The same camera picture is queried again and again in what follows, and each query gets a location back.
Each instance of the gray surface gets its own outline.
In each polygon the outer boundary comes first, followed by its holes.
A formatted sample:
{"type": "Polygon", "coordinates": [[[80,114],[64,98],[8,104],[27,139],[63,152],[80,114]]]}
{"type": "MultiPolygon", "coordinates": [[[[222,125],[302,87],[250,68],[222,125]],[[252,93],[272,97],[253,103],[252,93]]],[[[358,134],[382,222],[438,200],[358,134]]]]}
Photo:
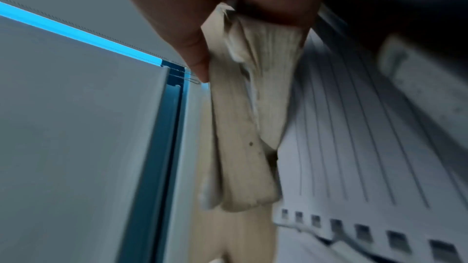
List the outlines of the gray surface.
{"type": "Polygon", "coordinates": [[[185,65],[141,16],[130,0],[9,0],[131,45],[169,62],[185,65]]]}
{"type": "Polygon", "coordinates": [[[168,69],[0,18],[0,262],[113,262],[168,69]]]}

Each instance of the lined paper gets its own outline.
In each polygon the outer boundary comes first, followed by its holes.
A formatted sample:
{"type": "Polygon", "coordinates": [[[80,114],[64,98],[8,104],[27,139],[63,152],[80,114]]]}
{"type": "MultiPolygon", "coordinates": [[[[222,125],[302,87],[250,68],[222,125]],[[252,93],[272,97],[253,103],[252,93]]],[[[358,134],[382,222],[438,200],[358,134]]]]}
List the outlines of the lined paper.
{"type": "Polygon", "coordinates": [[[434,262],[431,241],[440,241],[468,262],[468,154],[378,73],[369,52],[323,21],[306,41],[289,115],[275,223],[300,223],[300,213],[332,239],[333,220],[368,252],[400,262],[434,262]]]}

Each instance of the blue strip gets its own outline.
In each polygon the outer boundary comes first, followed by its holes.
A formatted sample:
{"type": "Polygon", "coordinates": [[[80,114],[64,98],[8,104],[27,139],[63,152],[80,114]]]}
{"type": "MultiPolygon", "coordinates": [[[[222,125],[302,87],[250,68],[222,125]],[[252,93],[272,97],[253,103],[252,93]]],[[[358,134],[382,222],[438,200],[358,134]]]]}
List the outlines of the blue strip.
{"type": "Polygon", "coordinates": [[[121,55],[129,56],[147,63],[151,63],[158,66],[161,66],[162,63],[162,59],[158,57],[145,54],[130,47],[93,35],[91,33],[84,32],[80,29],[67,26],[54,20],[41,17],[39,15],[30,13],[28,11],[22,10],[20,8],[11,6],[3,2],[0,2],[0,16],[4,16],[6,18],[13,19],[31,26],[35,26],[81,42],[89,43],[94,46],[121,55]]]}

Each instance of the beige object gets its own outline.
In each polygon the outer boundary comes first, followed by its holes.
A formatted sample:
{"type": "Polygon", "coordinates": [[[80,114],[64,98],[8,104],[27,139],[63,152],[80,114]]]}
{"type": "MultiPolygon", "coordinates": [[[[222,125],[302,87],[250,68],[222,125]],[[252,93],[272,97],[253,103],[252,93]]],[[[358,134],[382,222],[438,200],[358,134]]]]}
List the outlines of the beige object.
{"type": "MultiPolygon", "coordinates": [[[[213,145],[212,110],[209,94],[201,102],[198,160],[195,169],[195,192],[209,170],[213,145]]],[[[189,193],[197,198],[197,193],[189,193]]],[[[260,206],[240,213],[219,208],[204,211],[193,203],[191,219],[190,263],[207,263],[220,254],[226,263],[272,263],[276,244],[276,226],[272,223],[271,206],[260,206]]]]}
{"type": "Polygon", "coordinates": [[[228,18],[220,9],[202,29],[212,53],[210,82],[221,206],[235,212],[273,203],[279,192],[264,149],[276,150],[281,140],[301,52],[301,30],[243,16],[228,18]],[[252,101],[238,62],[249,72],[252,101]]]}

